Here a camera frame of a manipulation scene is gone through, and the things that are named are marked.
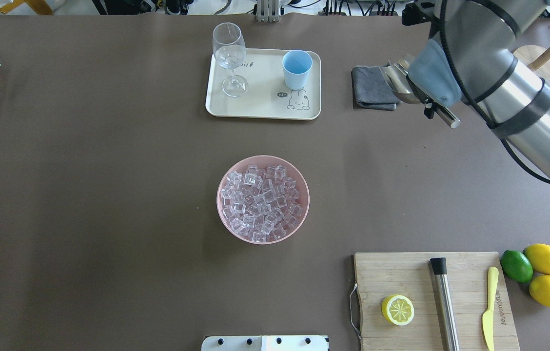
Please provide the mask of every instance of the wooden cutting board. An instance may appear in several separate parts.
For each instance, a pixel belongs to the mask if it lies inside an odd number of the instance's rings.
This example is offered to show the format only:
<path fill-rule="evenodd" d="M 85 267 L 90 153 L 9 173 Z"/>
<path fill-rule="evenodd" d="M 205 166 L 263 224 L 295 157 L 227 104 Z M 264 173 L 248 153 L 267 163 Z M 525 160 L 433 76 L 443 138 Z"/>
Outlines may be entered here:
<path fill-rule="evenodd" d="M 487 350 L 481 315 L 487 309 L 487 269 L 495 266 L 500 276 L 494 309 L 494 349 L 518 351 L 498 253 L 356 253 L 362 351 L 444 351 L 442 316 L 435 304 L 435 278 L 429 266 L 429 258 L 434 257 L 446 257 L 461 350 Z M 382 300 L 395 293 L 413 302 L 413 321 L 403 327 L 390 324 L 381 313 Z"/>

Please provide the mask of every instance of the white tray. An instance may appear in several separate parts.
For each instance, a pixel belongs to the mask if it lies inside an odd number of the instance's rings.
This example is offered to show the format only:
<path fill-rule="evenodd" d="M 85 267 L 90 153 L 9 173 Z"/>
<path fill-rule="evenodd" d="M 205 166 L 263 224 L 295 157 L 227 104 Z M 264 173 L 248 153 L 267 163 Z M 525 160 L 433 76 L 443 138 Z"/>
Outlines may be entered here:
<path fill-rule="evenodd" d="M 235 73 L 246 78 L 249 89 L 241 97 L 223 93 L 230 76 L 212 55 L 206 94 L 206 109 L 219 117 L 257 117 L 311 120 L 320 114 L 320 57 L 308 51 L 313 64 L 303 89 L 291 90 L 284 83 L 282 58 L 288 50 L 247 49 L 245 63 Z"/>

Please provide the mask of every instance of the brown table surface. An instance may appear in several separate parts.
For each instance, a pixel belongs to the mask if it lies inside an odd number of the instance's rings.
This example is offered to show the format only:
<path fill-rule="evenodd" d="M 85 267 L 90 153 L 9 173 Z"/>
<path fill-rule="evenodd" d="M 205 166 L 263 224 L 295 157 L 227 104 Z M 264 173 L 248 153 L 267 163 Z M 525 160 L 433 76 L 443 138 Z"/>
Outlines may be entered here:
<path fill-rule="evenodd" d="M 213 117 L 211 31 L 322 58 L 310 122 Z M 549 20 L 522 44 L 550 44 Z M 0 351 L 199 350 L 207 335 L 319 333 L 357 349 L 355 252 L 550 244 L 550 186 L 467 107 L 355 107 L 351 69 L 417 54 L 400 18 L 0 16 Z M 252 155 L 292 162 L 311 193 L 293 237 L 222 226 L 215 191 Z M 550 309 L 509 283 L 520 344 L 550 350 Z"/>

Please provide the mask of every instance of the wine glass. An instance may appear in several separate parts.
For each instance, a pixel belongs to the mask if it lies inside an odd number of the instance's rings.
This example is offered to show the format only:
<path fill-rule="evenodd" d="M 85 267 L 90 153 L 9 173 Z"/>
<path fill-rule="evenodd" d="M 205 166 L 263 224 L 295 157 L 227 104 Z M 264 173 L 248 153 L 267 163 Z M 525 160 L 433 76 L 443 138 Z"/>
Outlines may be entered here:
<path fill-rule="evenodd" d="M 247 92 L 247 80 L 234 73 L 234 69 L 244 63 L 247 49 L 240 27 L 226 22 L 215 27 L 212 32 L 212 51 L 217 63 L 224 69 L 231 69 L 232 75 L 223 82 L 223 92 L 237 98 Z"/>

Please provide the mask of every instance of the light blue cup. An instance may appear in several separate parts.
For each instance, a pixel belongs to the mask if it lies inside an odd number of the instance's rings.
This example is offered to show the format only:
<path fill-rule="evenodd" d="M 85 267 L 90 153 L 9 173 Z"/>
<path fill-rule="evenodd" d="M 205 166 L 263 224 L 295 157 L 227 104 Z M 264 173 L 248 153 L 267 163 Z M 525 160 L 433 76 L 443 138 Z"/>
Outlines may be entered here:
<path fill-rule="evenodd" d="M 286 86 L 299 90 L 306 85 L 312 69 L 312 56 L 303 50 L 288 51 L 282 60 Z"/>

